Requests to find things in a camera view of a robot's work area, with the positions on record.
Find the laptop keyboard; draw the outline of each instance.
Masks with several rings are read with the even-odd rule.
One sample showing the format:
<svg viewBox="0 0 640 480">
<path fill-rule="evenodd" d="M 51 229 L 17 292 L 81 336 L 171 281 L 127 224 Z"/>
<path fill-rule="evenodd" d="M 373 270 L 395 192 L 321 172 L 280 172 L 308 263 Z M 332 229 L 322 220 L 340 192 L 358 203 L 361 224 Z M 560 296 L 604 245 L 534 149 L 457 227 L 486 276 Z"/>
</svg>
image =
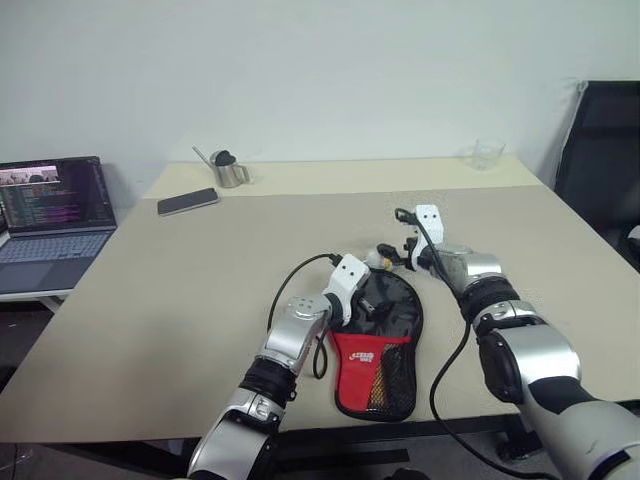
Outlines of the laptop keyboard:
<svg viewBox="0 0 640 480">
<path fill-rule="evenodd" d="M 37 262 L 95 257 L 108 233 L 95 235 L 65 235 L 64 237 L 9 240 L 0 249 L 0 263 Z"/>
</svg>

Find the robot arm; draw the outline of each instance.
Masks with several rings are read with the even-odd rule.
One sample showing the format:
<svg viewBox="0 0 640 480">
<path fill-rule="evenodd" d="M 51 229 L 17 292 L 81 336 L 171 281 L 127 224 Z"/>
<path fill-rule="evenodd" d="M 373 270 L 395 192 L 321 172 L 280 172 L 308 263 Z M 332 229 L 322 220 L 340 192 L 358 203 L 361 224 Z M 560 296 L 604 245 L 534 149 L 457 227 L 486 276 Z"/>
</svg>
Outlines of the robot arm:
<svg viewBox="0 0 640 480">
<path fill-rule="evenodd" d="M 418 227 L 408 267 L 439 276 L 422 230 L 435 243 L 465 321 L 473 325 L 489 391 L 515 404 L 567 480 L 640 478 L 640 420 L 593 398 L 580 385 L 580 360 L 567 339 L 520 299 L 493 255 L 444 243 L 438 209 L 398 214 Z"/>
<path fill-rule="evenodd" d="M 229 404 L 191 458 L 195 480 L 268 478 L 275 434 L 313 339 L 332 322 L 351 319 L 351 297 L 369 276 L 352 255 L 338 264 L 322 295 L 295 297 L 276 322 Z"/>
</svg>

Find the clear plastic cup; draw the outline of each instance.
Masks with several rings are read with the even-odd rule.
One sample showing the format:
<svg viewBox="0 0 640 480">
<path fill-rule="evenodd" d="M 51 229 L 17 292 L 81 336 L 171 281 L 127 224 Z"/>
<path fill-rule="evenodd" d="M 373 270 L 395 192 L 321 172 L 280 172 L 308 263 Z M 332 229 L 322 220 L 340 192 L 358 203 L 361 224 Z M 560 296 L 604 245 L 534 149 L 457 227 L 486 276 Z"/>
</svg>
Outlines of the clear plastic cup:
<svg viewBox="0 0 640 480">
<path fill-rule="evenodd" d="M 505 143 L 499 138 L 479 138 L 476 140 L 469 165 L 479 172 L 491 170 L 498 164 L 505 147 Z"/>
</svg>

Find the chair backrest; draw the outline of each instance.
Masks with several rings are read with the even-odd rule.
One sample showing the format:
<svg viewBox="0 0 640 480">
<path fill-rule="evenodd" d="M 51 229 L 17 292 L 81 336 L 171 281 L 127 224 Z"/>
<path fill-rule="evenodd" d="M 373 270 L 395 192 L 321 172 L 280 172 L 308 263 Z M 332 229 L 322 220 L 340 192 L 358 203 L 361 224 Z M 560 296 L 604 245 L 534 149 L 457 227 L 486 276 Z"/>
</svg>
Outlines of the chair backrest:
<svg viewBox="0 0 640 480">
<path fill-rule="evenodd" d="M 640 82 L 589 82 L 555 191 L 605 237 L 640 224 Z"/>
</svg>

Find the mesh pocket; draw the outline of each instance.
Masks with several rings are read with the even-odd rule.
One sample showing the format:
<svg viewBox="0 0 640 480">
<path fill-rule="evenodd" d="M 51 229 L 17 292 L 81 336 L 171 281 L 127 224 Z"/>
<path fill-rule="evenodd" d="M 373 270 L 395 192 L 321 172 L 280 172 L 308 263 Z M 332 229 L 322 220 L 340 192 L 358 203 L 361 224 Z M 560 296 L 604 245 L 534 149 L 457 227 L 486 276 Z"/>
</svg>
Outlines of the mesh pocket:
<svg viewBox="0 0 640 480">
<path fill-rule="evenodd" d="M 415 407 L 416 387 L 409 356 L 412 347 L 386 345 L 376 370 L 367 412 L 383 417 L 407 417 Z"/>
</svg>

